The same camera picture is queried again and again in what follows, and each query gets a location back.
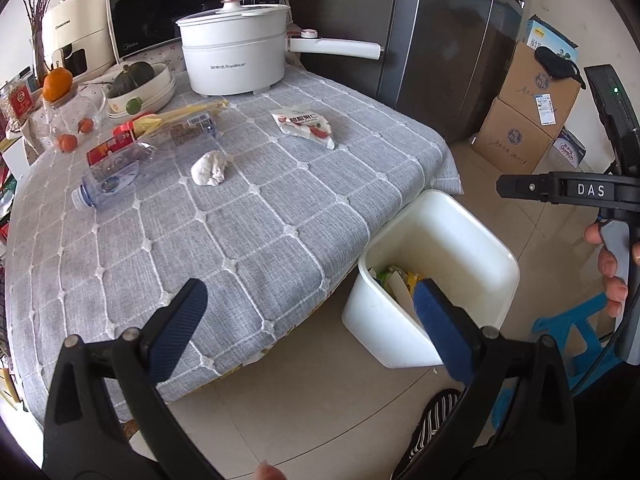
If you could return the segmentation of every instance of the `tile floor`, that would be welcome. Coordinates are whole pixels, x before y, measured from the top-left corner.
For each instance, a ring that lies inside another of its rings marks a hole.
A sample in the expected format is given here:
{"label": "tile floor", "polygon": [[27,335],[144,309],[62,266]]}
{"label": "tile floor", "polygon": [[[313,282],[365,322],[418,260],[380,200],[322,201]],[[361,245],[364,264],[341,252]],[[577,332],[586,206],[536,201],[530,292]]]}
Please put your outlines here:
{"label": "tile floor", "polygon": [[[600,291],[597,250],[582,241],[595,210],[502,199],[498,170],[466,142],[452,151],[466,192],[460,202],[520,264],[504,335],[526,338],[536,318]],[[289,480],[386,480],[424,405],[454,384],[442,367],[385,368],[351,336],[340,314],[354,277],[259,362],[170,406],[226,478],[251,478],[268,460]],[[140,434],[132,445],[148,454]]]}

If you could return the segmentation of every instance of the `screw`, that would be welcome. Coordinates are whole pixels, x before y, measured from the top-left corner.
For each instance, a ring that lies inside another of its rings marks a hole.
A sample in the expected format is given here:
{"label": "screw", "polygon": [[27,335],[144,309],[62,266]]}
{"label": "screw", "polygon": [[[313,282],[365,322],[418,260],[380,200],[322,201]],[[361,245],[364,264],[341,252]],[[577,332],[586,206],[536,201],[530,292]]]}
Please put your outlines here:
{"label": "screw", "polygon": [[498,339],[500,331],[493,326],[487,325],[482,327],[482,335],[487,339]]}
{"label": "screw", "polygon": [[124,341],[135,341],[136,339],[138,339],[138,336],[140,336],[140,330],[134,326],[132,326],[131,328],[127,328],[122,333],[122,338],[124,339]]}
{"label": "screw", "polygon": [[540,338],[540,341],[542,341],[542,344],[547,348],[553,348],[556,346],[556,340],[549,335],[543,335],[542,338]]}
{"label": "screw", "polygon": [[78,344],[78,341],[80,341],[80,338],[76,334],[72,334],[65,339],[65,346],[67,348],[73,348]]}

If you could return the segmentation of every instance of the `vase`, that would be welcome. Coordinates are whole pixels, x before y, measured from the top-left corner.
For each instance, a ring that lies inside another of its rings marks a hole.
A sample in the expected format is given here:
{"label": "vase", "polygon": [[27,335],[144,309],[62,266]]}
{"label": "vase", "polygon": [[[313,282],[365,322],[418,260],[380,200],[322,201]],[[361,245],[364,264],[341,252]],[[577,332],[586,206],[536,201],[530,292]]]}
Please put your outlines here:
{"label": "vase", "polygon": [[49,73],[44,61],[44,44],[42,43],[42,26],[36,28],[31,35],[31,47],[33,49],[33,75],[40,86],[44,83],[45,76]]}

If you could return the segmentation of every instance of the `trash can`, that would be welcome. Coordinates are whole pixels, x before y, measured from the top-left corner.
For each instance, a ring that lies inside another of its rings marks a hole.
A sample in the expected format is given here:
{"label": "trash can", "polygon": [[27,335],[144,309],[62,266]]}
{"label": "trash can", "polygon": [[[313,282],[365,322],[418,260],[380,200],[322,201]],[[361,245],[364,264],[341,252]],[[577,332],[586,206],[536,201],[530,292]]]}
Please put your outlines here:
{"label": "trash can", "polygon": [[516,258],[489,229],[446,193],[424,191],[360,255],[342,313],[347,329],[388,368],[442,364],[415,313],[369,275],[391,264],[432,278],[479,327],[501,327],[520,281]]}

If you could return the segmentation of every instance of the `black pants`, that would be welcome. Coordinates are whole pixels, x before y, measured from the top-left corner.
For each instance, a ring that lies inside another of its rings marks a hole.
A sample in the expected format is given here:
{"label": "black pants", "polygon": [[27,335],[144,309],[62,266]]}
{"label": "black pants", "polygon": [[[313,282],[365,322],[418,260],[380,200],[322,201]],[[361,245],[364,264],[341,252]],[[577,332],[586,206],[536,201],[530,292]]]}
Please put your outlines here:
{"label": "black pants", "polygon": [[622,363],[612,368],[574,397],[574,410],[578,438],[574,478],[637,478],[640,366]]}

